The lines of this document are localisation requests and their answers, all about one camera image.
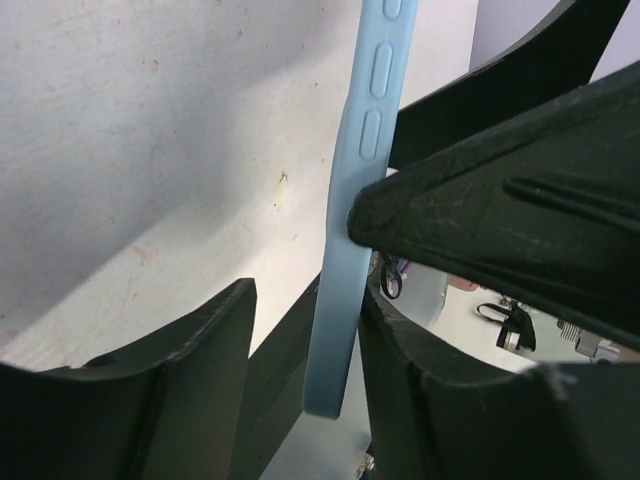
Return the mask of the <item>black smartphone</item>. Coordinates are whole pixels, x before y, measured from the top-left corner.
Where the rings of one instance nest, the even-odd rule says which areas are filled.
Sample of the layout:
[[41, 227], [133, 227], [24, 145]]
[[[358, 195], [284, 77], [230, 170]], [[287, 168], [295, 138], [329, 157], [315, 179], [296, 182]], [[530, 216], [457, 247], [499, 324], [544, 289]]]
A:
[[260, 478], [301, 415], [318, 283], [310, 283], [248, 359], [230, 480]]

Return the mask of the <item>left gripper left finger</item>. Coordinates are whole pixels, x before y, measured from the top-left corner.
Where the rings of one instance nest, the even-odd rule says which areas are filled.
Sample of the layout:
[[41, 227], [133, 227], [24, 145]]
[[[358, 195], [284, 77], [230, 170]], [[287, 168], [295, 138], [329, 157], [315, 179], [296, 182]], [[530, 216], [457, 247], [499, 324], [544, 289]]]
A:
[[3, 365], [2, 477], [225, 478], [256, 302], [240, 279], [82, 367]]

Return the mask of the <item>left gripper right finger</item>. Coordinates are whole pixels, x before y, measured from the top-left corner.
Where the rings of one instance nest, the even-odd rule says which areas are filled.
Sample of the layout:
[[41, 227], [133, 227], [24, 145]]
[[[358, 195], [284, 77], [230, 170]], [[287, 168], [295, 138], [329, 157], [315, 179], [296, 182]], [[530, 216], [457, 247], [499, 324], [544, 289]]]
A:
[[636, 364], [512, 373], [448, 344], [376, 290], [359, 343], [381, 479], [635, 479]]

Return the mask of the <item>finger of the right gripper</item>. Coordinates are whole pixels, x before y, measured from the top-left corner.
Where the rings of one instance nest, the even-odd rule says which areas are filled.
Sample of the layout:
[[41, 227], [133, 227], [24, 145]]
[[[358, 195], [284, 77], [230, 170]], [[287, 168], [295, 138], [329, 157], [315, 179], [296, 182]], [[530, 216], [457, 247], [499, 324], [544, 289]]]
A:
[[588, 84], [628, 5], [562, 1], [508, 49], [402, 108], [390, 167], [407, 168]]
[[352, 240], [639, 341], [639, 78], [612, 74], [365, 188]]

